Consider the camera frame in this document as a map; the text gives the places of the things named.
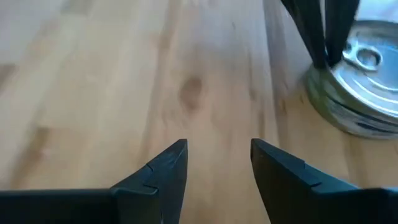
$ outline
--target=wooden table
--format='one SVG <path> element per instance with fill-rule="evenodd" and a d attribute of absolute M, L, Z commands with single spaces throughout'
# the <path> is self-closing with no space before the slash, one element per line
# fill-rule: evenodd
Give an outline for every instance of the wooden table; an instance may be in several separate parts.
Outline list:
<path fill-rule="evenodd" d="M 361 187 L 398 185 L 397 142 L 323 120 L 300 84 L 309 63 L 275 0 L 2 0 L 0 187 L 110 187 L 178 138 L 181 223 L 269 222 L 251 138 Z"/>

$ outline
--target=wooden surface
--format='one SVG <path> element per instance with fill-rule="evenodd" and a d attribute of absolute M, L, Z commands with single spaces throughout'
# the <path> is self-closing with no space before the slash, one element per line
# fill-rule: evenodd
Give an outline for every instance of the wooden surface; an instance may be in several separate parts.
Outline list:
<path fill-rule="evenodd" d="M 0 187 L 110 187 L 178 138 L 182 223 L 269 222 L 251 138 L 361 187 L 398 185 L 397 142 L 321 119 L 308 63 L 276 0 L 2 0 Z"/>

